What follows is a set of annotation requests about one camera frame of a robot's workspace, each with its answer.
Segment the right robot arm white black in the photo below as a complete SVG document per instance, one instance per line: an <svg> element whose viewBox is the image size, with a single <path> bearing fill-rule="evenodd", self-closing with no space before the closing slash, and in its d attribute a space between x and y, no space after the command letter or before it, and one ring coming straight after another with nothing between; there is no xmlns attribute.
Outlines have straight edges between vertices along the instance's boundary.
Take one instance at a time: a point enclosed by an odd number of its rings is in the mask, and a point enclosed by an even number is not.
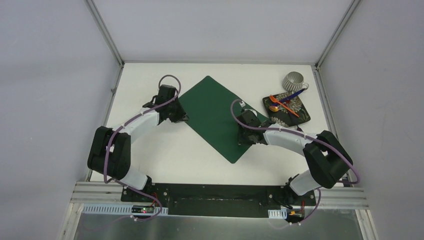
<svg viewBox="0 0 424 240"><path fill-rule="evenodd" d="M240 144L277 146L305 158L308 169L290 178L283 187L284 200L290 205L298 204L311 190L331 189L353 167L351 157L330 131L308 135L269 121L261 122L250 109L242 111L235 121Z"/></svg>

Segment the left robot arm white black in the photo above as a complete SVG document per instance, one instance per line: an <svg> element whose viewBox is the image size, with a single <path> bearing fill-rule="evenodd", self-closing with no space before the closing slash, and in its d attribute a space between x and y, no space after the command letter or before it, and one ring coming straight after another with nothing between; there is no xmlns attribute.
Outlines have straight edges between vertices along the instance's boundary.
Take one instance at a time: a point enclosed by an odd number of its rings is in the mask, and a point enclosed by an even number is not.
<svg viewBox="0 0 424 240"><path fill-rule="evenodd" d="M149 201L153 195L153 189L147 185L151 178L131 165L132 144L166 120L172 123L188 121L177 94L176 87L163 84L158 94L142 106L140 113L122 125L98 127L87 159L88 168L134 188L133 195L140 202Z"/></svg>

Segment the grey ribbed mug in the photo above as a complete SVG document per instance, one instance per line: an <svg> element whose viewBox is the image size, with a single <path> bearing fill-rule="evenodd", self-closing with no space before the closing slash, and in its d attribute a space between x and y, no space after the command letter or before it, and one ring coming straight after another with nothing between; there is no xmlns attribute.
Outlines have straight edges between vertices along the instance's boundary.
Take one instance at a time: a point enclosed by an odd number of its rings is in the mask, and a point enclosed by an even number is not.
<svg viewBox="0 0 424 240"><path fill-rule="evenodd" d="M282 86L288 92L297 92L309 88L309 84L305 82L304 76L296 71L289 72L283 78Z"/></svg>

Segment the orange plastic fork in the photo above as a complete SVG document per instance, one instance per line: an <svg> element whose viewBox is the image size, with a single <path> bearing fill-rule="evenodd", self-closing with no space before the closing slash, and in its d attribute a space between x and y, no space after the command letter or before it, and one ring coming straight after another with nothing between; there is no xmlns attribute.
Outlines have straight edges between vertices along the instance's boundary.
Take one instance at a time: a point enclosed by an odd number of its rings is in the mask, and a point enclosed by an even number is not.
<svg viewBox="0 0 424 240"><path fill-rule="evenodd" d="M285 108L288 112L290 112L290 113L292 113L294 116L296 116L296 117L300 117L294 110L292 110L292 109L290 109L288 106L286 106L284 103L282 103L282 102L280 102L279 100L277 100L273 95L270 95L269 96L269 99L273 102L273 103L275 103L275 104L278 104L278 105L281 105L283 108Z"/></svg>

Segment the green placemat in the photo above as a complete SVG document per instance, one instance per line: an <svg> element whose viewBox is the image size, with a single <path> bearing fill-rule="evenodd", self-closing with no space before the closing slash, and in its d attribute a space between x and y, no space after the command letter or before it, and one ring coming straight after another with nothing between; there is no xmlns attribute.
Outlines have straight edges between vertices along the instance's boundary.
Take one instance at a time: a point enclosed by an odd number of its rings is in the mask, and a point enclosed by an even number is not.
<svg viewBox="0 0 424 240"><path fill-rule="evenodd" d="M231 103L241 99L211 76L179 97L188 115L186 122L229 163L236 163L250 148L238 144L238 123L231 114Z"/></svg>

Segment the purple metallic fork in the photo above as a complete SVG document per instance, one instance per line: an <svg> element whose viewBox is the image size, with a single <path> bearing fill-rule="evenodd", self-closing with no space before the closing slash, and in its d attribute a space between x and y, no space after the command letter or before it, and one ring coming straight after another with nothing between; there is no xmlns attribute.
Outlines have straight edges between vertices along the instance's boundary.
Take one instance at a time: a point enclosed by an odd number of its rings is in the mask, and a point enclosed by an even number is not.
<svg viewBox="0 0 424 240"><path fill-rule="evenodd" d="M298 117L293 115L292 113L289 113L288 115L290 117L290 120L291 120L293 126L296 127L296 130L299 131L299 132L303 132L302 128L299 126Z"/></svg>

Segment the blue plastic knife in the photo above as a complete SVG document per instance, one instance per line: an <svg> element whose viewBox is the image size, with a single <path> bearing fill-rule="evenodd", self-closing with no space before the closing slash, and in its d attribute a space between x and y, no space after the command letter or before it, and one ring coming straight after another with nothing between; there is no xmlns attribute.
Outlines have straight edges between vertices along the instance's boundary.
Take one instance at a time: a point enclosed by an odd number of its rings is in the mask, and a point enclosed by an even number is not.
<svg viewBox="0 0 424 240"><path fill-rule="evenodd" d="M280 99L279 101L280 101L280 102L286 102L286 101L289 101L289 100L291 100L291 99L293 99L293 98L297 97L297 96L298 96L298 95L300 95L301 93L303 93L305 90L306 90L306 88L302 88L301 90L296 91L296 92L294 92L294 93L292 93L292 94L290 94L290 95L288 95L288 96L286 96L286 97L284 97L284 98Z"/></svg>

